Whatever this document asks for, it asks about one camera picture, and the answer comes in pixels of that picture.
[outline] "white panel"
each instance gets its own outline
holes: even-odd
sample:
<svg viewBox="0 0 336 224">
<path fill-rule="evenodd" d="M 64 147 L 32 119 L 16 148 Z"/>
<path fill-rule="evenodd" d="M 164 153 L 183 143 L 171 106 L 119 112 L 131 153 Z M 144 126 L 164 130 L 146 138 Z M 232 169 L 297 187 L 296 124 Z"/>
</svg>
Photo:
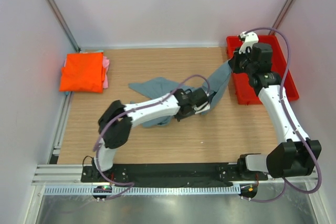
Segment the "white panel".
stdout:
<svg viewBox="0 0 336 224">
<path fill-rule="evenodd" d="M 296 0 L 280 30 L 292 48 L 291 73 L 300 99 L 292 103 L 301 125 L 320 140 L 323 195 L 336 219 L 336 1 Z"/>
<path fill-rule="evenodd" d="M 47 162 L 70 43 L 45 0 L 0 0 L 0 223 L 19 223 Z"/>
<path fill-rule="evenodd" d="M 285 0 L 55 0 L 82 47 L 218 46 L 275 21 Z"/>
</svg>

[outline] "blue-gray towel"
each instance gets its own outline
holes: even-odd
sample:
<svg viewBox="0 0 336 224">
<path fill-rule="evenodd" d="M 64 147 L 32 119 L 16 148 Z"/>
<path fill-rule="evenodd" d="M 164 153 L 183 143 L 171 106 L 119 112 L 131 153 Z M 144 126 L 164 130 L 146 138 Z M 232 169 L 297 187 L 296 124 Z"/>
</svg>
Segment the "blue-gray towel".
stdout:
<svg viewBox="0 0 336 224">
<path fill-rule="evenodd" d="M 212 75 L 209 76 L 208 81 L 210 83 L 210 97 L 212 100 L 210 102 L 210 109 L 202 112 L 201 114 L 207 114 L 210 112 L 222 98 L 225 89 L 229 83 L 231 76 L 231 67 L 228 61 L 223 63 Z M 163 77 L 157 77 L 152 80 L 146 81 L 144 83 L 129 83 L 128 87 L 149 99 L 159 98 L 178 86 L 178 82 L 167 80 Z M 194 91 L 196 88 L 183 85 L 181 87 L 183 90 L 191 89 Z M 202 88 L 207 91 L 207 84 L 204 82 Z M 165 126 L 170 123 L 172 116 L 163 116 L 161 118 L 156 118 L 142 124 L 143 127 L 152 127 L 154 125 Z"/>
</svg>

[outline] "red plastic bin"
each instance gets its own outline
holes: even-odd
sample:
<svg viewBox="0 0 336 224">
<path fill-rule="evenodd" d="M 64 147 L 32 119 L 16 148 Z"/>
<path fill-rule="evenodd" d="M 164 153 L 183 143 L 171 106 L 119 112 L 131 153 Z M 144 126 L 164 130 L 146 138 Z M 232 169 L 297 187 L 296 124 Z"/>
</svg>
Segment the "red plastic bin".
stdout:
<svg viewBox="0 0 336 224">
<path fill-rule="evenodd" d="M 283 57 L 278 39 L 274 35 L 259 35 L 259 42 L 268 43 L 272 46 L 273 57 L 272 57 L 272 71 L 280 74 L 281 78 L 284 75 L 286 68 L 286 61 Z M 242 42 L 237 36 L 229 36 L 226 38 L 227 42 L 227 54 L 231 59 L 233 57 L 233 52 L 237 47 L 242 45 Z M 238 104 L 249 105 L 249 104 L 261 104 L 259 97 L 254 93 L 253 88 L 248 84 L 248 77 L 246 74 L 235 74 L 233 73 L 233 82 L 236 88 L 236 94 L 238 98 Z M 289 101 L 295 101 L 299 99 L 299 93 L 295 87 L 293 78 L 288 71 L 285 80 L 286 94 Z"/>
</svg>

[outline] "folded orange cloth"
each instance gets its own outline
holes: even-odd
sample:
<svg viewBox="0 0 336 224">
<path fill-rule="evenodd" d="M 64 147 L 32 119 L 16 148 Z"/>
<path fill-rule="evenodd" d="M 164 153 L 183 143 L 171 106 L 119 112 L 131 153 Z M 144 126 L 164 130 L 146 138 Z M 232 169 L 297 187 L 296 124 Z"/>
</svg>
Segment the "folded orange cloth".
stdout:
<svg viewBox="0 0 336 224">
<path fill-rule="evenodd" d="M 68 54 L 62 68 L 59 91 L 103 92 L 105 68 L 102 65 L 103 53 Z"/>
</svg>

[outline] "black mounting plate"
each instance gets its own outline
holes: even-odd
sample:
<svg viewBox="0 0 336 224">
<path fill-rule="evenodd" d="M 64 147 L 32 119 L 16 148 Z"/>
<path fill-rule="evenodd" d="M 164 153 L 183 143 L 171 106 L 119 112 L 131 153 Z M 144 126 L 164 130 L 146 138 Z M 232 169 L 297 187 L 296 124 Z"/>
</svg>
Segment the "black mounting plate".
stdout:
<svg viewBox="0 0 336 224">
<path fill-rule="evenodd" d="M 241 180 L 267 180 L 261 172 L 241 174 L 233 163 L 195 164 L 114 164 L 104 172 L 116 182 L 134 182 L 135 187 L 180 188 L 180 187 L 228 187 Z M 95 167 L 84 166 L 83 183 L 106 182 Z"/>
</svg>

